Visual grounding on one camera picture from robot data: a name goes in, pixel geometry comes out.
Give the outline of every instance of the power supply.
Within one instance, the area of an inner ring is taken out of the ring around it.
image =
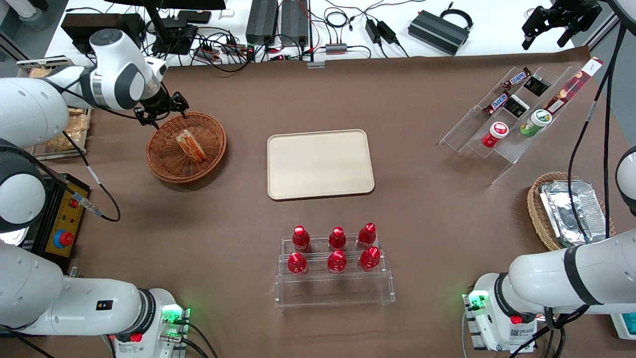
[[[283,46],[309,45],[307,0],[283,0],[280,6],[280,41]]]
[[[455,55],[470,31],[422,10],[408,27],[408,34],[450,55]]]
[[[274,31],[278,22],[277,0],[252,0],[249,10],[245,38],[248,43],[270,45],[274,42]]]

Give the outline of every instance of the emergency stop button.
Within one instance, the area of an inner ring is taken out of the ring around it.
[[[53,245],[57,248],[65,248],[73,243],[73,233],[64,229],[58,230],[53,236]]]

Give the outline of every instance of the beige tray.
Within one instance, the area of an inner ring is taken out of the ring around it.
[[[361,129],[277,134],[267,141],[267,192],[274,200],[364,194],[374,186]]]

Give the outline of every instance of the wicker basket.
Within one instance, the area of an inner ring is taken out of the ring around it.
[[[572,179],[578,179],[578,177],[573,175]],[[530,219],[532,219],[532,225],[534,225],[534,229],[537,231],[537,235],[539,235],[543,244],[546,245],[550,251],[560,250],[563,246],[558,242],[552,231],[552,225],[550,224],[550,220],[543,208],[543,202],[539,196],[539,186],[543,183],[554,182],[555,180],[567,180],[567,173],[552,171],[543,174],[534,182],[528,191],[528,212],[530,213]],[[601,208],[605,209],[601,200],[599,200],[598,203]],[[609,234],[610,236],[616,235],[611,219],[609,219]]]
[[[221,124],[211,116],[189,112],[188,118],[178,114],[166,120],[146,145],[146,162],[159,179],[169,183],[189,183],[201,179],[216,167],[227,143]],[[206,160],[193,162],[176,141],[177,135],[187,129],[197,139]]]

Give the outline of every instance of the red bottle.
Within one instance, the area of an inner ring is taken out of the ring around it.
[[[329,258],[327,258],[327,268],[330,273],[341,273],[345,271],[346,267],[347,258],[345,257],[345,253],[340,250],[332,252]]]
[[[329,249],[332,252],[343,250],[346,243],[347,238],[345,237],[345,231],[340,226],[334,227],[333,232],[329,235]]]
[[[358,233],[356,248],[358,250],[366,250],[367,248],[373,246],[375,238],[375,224],[370,222],[369,224],[366,224]]]
[[[291,241],[293,241],[294,248],[298,252],[309,254],[312,251],[312,243],[309,238],[309,233],[300,225],[296,226],[294,229],[294,235],[291,237]]]
[[[304,275],[309,271],[307,268],[307,259],[298,252],[292,252],[287,260],[287,268],[292,275]]]
[[[371,271],[380,264],[380,249],[372,246],[362,252],[358,260],[358,267],[363,271]]]

